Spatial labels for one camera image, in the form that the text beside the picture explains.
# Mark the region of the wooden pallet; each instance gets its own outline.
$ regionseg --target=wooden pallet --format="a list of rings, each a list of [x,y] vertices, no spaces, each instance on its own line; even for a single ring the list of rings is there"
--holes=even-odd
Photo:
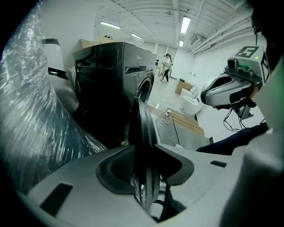
[[[156,114],[156,115],[163,117],[163,118],[165,117],[164,111],[158,110],[158,109],[151,107],[151,106],[148,106],[148,107],[149,107],[149,110],[152,114]],[[189,129],[189,130],[191,130],[195,133],[198,133],[198,134],[204,136],[203,129],[199,127],[198,122],[196,120],[191,119],[191,118],[187,117],[186,115],[183,115],[183,114],[181,114],[181,113],[179,113],[179,112],[177,112],[177,111],[175,111],[171,108],[168,108],[168,109],[171,111],[171,114],[174,118],[175,124],[183,126],[183,127],[187,128],[187,129]],[[171,123],[173,122],[173,119],[172,119],[171,116],[168,117],[168,120]]]

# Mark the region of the plastic wrap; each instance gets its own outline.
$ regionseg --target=plastic wrap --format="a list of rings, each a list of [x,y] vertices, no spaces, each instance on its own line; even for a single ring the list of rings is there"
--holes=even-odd
[[[0,62],[0,151],[17,191],[27,193],[65,163],[106,148],[58,101],[47,74],[39,5],[17,27]]]

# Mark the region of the woman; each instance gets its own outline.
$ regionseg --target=woman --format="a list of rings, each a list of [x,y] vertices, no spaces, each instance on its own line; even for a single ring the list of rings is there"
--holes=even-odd
[[[172,61],[172,56],[170,54],[166,54],[166,61],[162,62],[162,65],[165,67],[165,73],[161,78],[161,82],[163,81],[163,79],[166,77],[167,79],[167,83],[169,82],[169,71],[172,70],[172,65],[173,65],[173,61]]]

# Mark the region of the washing machine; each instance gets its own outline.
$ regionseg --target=washing machine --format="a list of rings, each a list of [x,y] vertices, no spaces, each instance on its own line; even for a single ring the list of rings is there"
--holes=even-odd
[[[124,42],[100,44],[74,53],[79,122],[84,122],[107,148],[127,140],[134,97],[148,101],[157,58],[151,51]]]

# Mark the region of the ceiling light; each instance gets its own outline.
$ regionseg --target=ceiling light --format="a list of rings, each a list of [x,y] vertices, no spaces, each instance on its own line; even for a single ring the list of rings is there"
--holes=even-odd
[[[119,26],[115,26],[115,25],[110,24],[110,23],[100,22],[100,24],[107,25],[107,26],[110,26],[110,27],[114,27],[114,28],[116,28],[116,29],[120,29],[120,27],[119,27]]]
[[[138,35],[135,35],[135,34],[131,34],[131,35],[134,36],[137,39],[141,39],[141,37],[139,37]]]
[[[184,16],[184,17],[183,17],[183,21],[182,21],[182,26],[181,26],[181,33],[182,33],[182,34],[185,34],[185,33],[186,33],[186,30],[187,30],[187,28],[188,28],[188,26],[189,26],[189,23],[190,23],[190,18]]]

